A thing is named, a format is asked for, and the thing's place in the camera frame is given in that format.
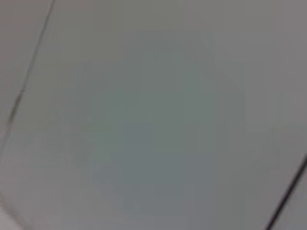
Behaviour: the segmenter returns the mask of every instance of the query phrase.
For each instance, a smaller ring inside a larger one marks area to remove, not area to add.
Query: dark line
[[[33,66],[34,66],[34,63],[36,61],[36,56],[37,56],[38,50],[39,50],[39,48],[40,48],[40,46],[42,44],[43,37],[44,37],[45,31],[47,29],[47,25],[48,25],[51,13],[53,11],[53,7],[54,7],[55,2],[56,2],[56,0],[52,0],[51,4],[49,6],[49,9],[48,9],[48,12],[47,12],[47,15],[45,17],[44,24],[43,24],[43,28],[42,28],[42,30],[41,30],[41,32],[39,34],[38,41],[37,41],[36,46],[34,48],[34,52],[33,52],[31,61],[29,63],[29,67],[28,67],[26,75],[25,75],[25,79],[24,79],[24,83],[23,83],[21,92],[23,92],[25,90],[25,86],[26,86],[26,84],[27,84],[27,82],[28,82],[28,80],[30,78],[31,73],[32,73]]]
[[[26,74],[25,74],[25,78],[24,78],[24,80],[22,82],[21,89],[19,90],[18,95],[17,95],[17,97],[16,97],[16,99],[14,101],[14,104],[12,106],[12,109],[10,111],[8,120],[6,122],[5,130],[3,131],[4,135],[0,139],[0,156],[1,157],[2,157],[2,154],[3,154],[2,151],[4,149],[5,143],[7,141],[8,136],[9,136],[9,132],[10,132],[12,124],[14,122],[16,113],[18,111],[20,102],[21,102],[22,97],[24,95],[24,91],[25,91],[26,85],[27,85],[28,80],[30,78],[30,75],[32,73],[33,66],[34,66],[34,63],[35,63],[35,60],[36,60],[36,56],[37,56],[38,50],[39,50],[39,48],[41,46],[41,43],[42,43],[42,40],[43,40],[43,37],[44,37],[44,34],[45,34],[45,31],[46,31],[46,28],[47,28],[47,25],[48,25],[48,22],[49,22],[49,19],[50,19],[50,16],[51,16],[51,13],[52,13],[52,10],[53,10],[55,2],[56,2],[56,0],[52,0],[50,6],[48,8],[47,15],[45,16],[43,27],[42,27],[42,29],[41,29],[41,31],[39,33],[39,37],[38,37],[38,40],[36,42],[33,54],[31,56],[29,66],[28,66],[28,69],[27,69]]]
[[[14,119],[15,119],[16,114],[18,112],[18,108],[20,106],[21,100],[23,98],[24,91],[26,89],[26,85],[27,85],[27,83],[29,81],[29,78],[30,78],[30,76],[32,74],[32,70],[33,70],[33,67],[34,67],[36,56],[37,56],[38,50],[40,49],[40,46],[42,44],[42,40],[43,40],[45,31],[47,29],[47,25],[48,25],[51,13],[53,11],[55,2],[56,2],[56,0],[52,0],[50,6],[48,8],[47,15],[45,16],[45,19],[44,19],[43,27],[42,27],[42,29],[40,31],[38,40],[36,42],[33,54],[32,54],[31,59],[30,59],[30,63],[29,63],[28,69],[26,71],[25,79],[22,82],[21,88],[20,88],[20,90],[18,92],[18,95],[17,95],[17,97],[16,97],[16,99],[14,101],[14,104],[12,106],[12,109],[10,111],[8,120],[6,122],[5,130],[3,131],[3,136],[2,135],[0,136],[0,160],[3,157],[3,151],[4,151],[5,145],[7,143],[7,140],[9,138],[9,135],[10,135],[10,132],[11,132],[11,129],[12,129],[12,125],[14,123]],[[12,206],[8,205],[7,201],[3,198],[1,193],[0,193],[0,206],[7,212],[7,214],[12,218],[13,221],[15,221],[16,224],[18,224],[20,227],[22,227],[22,229],[25,229],[25,230],[30,229],[30,226],[28,226],[26,224],[26,222],[19,215],[19,213],[16,212],[16,210],[14,210]]]
[[[293,195],[295,189],[299,185],[300,180],[302,179],[302,176],[304,175],[304,172],[307,168],[307,154],[305,155],[301,165],[299,166],[296,174],[294,175],[291,183],[289,184],[285,194],[283,195],[279,205],[277,206],[276,210],[274,211],[267,227],[265,230],[272,230],[275,224],[277,223],[278,219],[282,215],[282,212],[284,211],[284,208],[288,201],[291,199],[291,196]]]

